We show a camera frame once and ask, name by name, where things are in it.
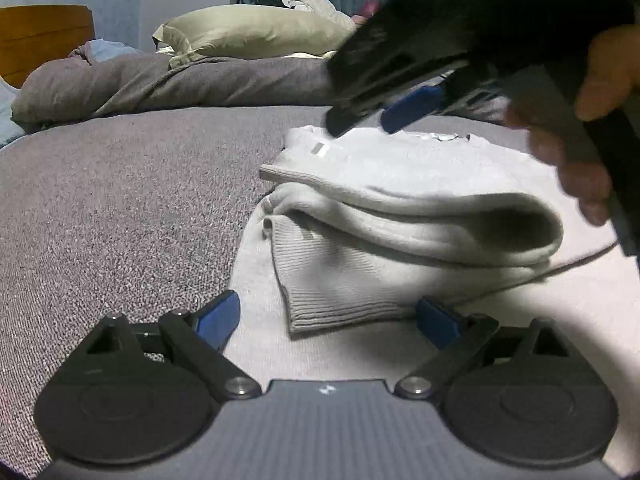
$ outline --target beige pillow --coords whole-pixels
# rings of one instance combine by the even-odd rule
[[[204,57],[260,59],[337,50],[351,31],[322,16],[258,5],[194,10],[158,27],[154,38],[173,47],[171,66]]]

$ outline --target metal screw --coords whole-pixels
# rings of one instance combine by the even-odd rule
[[[431,389],[431,381],[424,377],[409,376],[400,381],[400,388],[411,395],[421,395]]]
[[[189,311],[187,308],[174,308],[171,313],[175,314],[176,316],[185,317],[188,316],[191,311]]]
[[[225,383],[226,390],[236,396],[248,396],[260,391],[260,385],[249,377],[234,377]]]

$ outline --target gray gripper base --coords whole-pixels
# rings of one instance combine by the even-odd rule
[[[383,381],[272,381],[226,404],[201,439],[165,460],[95,471],[58,461],[39,480],[614,480],[601,462],[523,470],[460,444],[430,404]]]

